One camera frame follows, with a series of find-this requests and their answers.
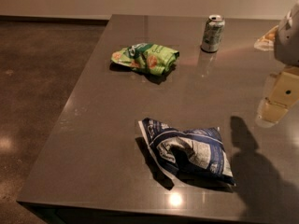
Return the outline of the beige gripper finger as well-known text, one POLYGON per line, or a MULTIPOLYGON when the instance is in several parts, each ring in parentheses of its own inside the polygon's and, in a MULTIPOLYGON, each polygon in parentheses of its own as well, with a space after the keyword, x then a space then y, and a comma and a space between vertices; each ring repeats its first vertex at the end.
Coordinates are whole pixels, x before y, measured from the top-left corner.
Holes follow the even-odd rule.
POLYGON ((288 109, 281 105, 272 104, 267 98, 258 105, 256 124, 263 128, 271 128, 287 114, 288 109))

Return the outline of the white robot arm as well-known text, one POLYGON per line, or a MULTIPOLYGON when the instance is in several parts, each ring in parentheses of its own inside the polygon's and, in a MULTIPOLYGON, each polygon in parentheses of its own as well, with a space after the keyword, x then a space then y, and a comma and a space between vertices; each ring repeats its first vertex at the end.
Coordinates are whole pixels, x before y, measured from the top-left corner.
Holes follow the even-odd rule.
POLYGON ((279 25, 255 42, 254 48, 273 51, 274 58, 284 64, 279 73, 267 78, 257 110, 257 124, 270 128, 299 101, 299 1, 279 25))

